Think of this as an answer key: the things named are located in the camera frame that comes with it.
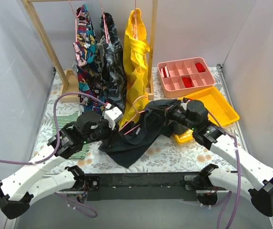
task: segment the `yellow tray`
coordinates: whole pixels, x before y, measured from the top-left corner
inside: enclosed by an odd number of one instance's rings
[[[234,123],[240,118],[216,87],[209,87],[207,89],[186,95],[185,97],[202,101],[204,106],[212,112],[222,126]],[[217,124],[211,115],[209,115],[209,120]],[[193,139],[191,135],[192,132],[192,130],[187,130],[184,134],[174,135],[174,137],[178,144],[182,144]]]

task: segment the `clothes hanger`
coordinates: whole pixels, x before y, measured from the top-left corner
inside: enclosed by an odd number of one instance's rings
[[[102,0],[99,0],[99,3],[100,3],[100,9],[102,10],[102,14],[103,14],[106,43],[109,43],[108,29],[107,29],[107,24],[106,24],[106,20],[105,20],[105,14],[104,14],[104,11],[103,11]]]
[[[75,17],[75,42],[77,42],[77,18],[80,16],[81,11],[79,11],[79,14],[76,15],[76,12],[75,12],[75,10],[73,9],[73,6],[72,6],[70,0],[69,0],[69,3],[70,3],[70,6],[71,6],[71,9],[72,9],[72,12],[73,12],[73,14],[74,14],[74,17]]]
[[[132,107],[133,107],[134,110],[136,111],[136,114],[135,114],[128,122],[126,122],[126,123],[119,129],[119,132],[120,132],[125,126],[127,126],[127,125],[128,125],[128,124],[129,124],[129,123],[130,123],[138,114],[141,114],[141,113],[144,113],[144,112],[145,112],[144,110],[143,110],[143,111],[138,111],[138,110],[135,108],[135,103],[136,103],[136,101],[139,100],[140,98],[144,98],[144,97],[145,97],[145,98],[148,98],[148,96],[142,95],[142,96],[138,97],[138,98],[133,102]],[[134,129],[138,128],[140,125],[141,125],[141,124],[139,124],[139,125],[133,127],[132,129],[128,130],[124,135],[129,134],[131,131],[133,131]]]
[[[136,26],[136,31],[135,31],[135,38],[138,40],[137,38],[137,0],[135,0],[135,26]]]

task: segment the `black garment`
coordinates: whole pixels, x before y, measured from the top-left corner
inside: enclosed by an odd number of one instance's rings
[[[122,112],[125,110],[127,79],[123,66],[123,47],[119,41],[116,25],[110,13],[105,13],[105,21],[109,34],[109,43],[105,39],[105,25],[103,17],[100,19],[102,32],[102,46],[104,49],[104,67],[102,79],[106,89],[104,97],[109,103],[117,106]]]
[[[130,167],[146,152],[159,135],[170,137],[171,134],[181,135],[187,130],[186,127],[176,122],[164,125],[164,110],[176,103],[179,103],[176,99],[149,102],[144,109],[146,112],[141,114],[136,124],[133,122],[128,124],[119,133],[119,140],[111,147],[107,147],[103,141],[99,150],[106,152],[120,166]],[[141,124],[138,134],[137,128],[124,135],[125,132],[138,124]]]

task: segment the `tabletop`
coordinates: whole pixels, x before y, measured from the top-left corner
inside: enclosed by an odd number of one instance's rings
[[[210,67],[209,69],[216,80],[214,86],[225,96],[225,90],[216,67]],[[152,73],[155,91],[154,99],[166,99],[158,79],[158,69],[153,68]],[[61,85],[62,82],[58,74],[56,74],[33,155],[36,155],[53,135],[53,105],[60,95]],[[57,105],[57,115],[71,115],[76,111],[81,111],[78,103],[59,102]],[[237,123],[230,124],[226,126],[225,129],[237,137],[240,146],[242,142]],[[66,160],[59,166],[53,168],[50,174],[59,174],[64,171],[66,166],[71,167],[74,165],[78,165],[86,174],[198,172],[210,163],[216,164],[225,170],[235,170],[235,168],[223,158],[200,146],[195,140],[178,145],[173,136],[168,138],[160,135],[140,159],[128,169],[115,163],[105,152],[99,151],[98,147],[100,144],[101,142],[90,143],[89,152],[86,154],[84,160]]]

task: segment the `floral tablecloth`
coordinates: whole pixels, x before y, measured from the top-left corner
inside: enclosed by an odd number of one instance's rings
[[[217,69],[215,67],[210,67],[210,71],[216,80],[215,87],[217,87],[225,96]],[[153,81],[155,100],[165,99],[158,79],[157,68],[153,68]],[[52,136],[53,104],[60,94],[61,84],[62,82],[58,74],[56,74],[45,111],[44,121],[35,146],[34,155],[47,144],[48,139]],[[71,115],[76,111],[80,111],[79,104],[77,103],[60,102],[57,105],[57,115]],[[237,136],[240,145],[241,140],[237,124],[233,123],[225,128],[230,133]],[[58,174],[64,171],[66,166],[74,165],[78,165],[85,173],[195,172],[200,171],[209,163],[214,163],[226,170],[235,170],[224,159],[198,145],[195,140],[178,145],[173,136],[167,138],[161,135],[129,169],[119,166],[106,153],[99,151],[99,145],[100,142],[91,143],[90,150],[84,160],[66,160],[59,166],[53,168],[50,173]]]

